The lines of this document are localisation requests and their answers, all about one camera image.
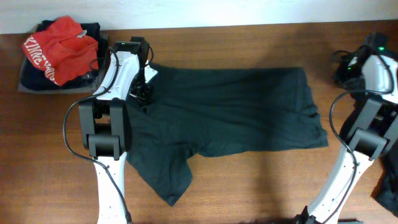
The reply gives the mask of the dark green t-shirt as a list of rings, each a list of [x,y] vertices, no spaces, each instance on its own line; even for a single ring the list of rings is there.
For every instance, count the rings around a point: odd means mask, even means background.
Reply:
[[[173,206],[191,184],[188,160],[328,145],[304,69],[189,69],[155,64],[148,103],[126,103],[127,161]]]

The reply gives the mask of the black garment white logo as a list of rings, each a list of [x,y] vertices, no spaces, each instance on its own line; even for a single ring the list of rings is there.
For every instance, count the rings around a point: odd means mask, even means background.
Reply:
[[[379,154],[384,166],[382,184],[374,199],[397,215],[397,57],[390,53],[350,53],[341,59],[361,69],[364,89],[347,90],[356,104],[339,137],[350,141],[360,129],[386,140]]]

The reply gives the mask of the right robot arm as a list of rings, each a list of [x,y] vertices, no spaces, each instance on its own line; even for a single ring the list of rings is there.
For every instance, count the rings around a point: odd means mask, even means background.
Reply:
[[[397,143],[397,53],[387,50],[386,35],[373,32],[354,52],[338,50],[333,77],[355,100],[354,110],[340,131],[332,129],[341,143],[332,172],[320,193],[298,214],[293,223],[339,223],[343,205],[356,183],[375,160]]]

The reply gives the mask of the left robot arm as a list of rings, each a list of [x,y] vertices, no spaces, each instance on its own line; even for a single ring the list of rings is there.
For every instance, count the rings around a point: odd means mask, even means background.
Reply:
[[[109,68],[93,96],[78,104],[83,146],[89,151],[98,183],[98,223],[132,223],[124,198],[124,165],[132,143],[126,100],[146,104],[152,52],[143,37],[116,42],[109,50]]]

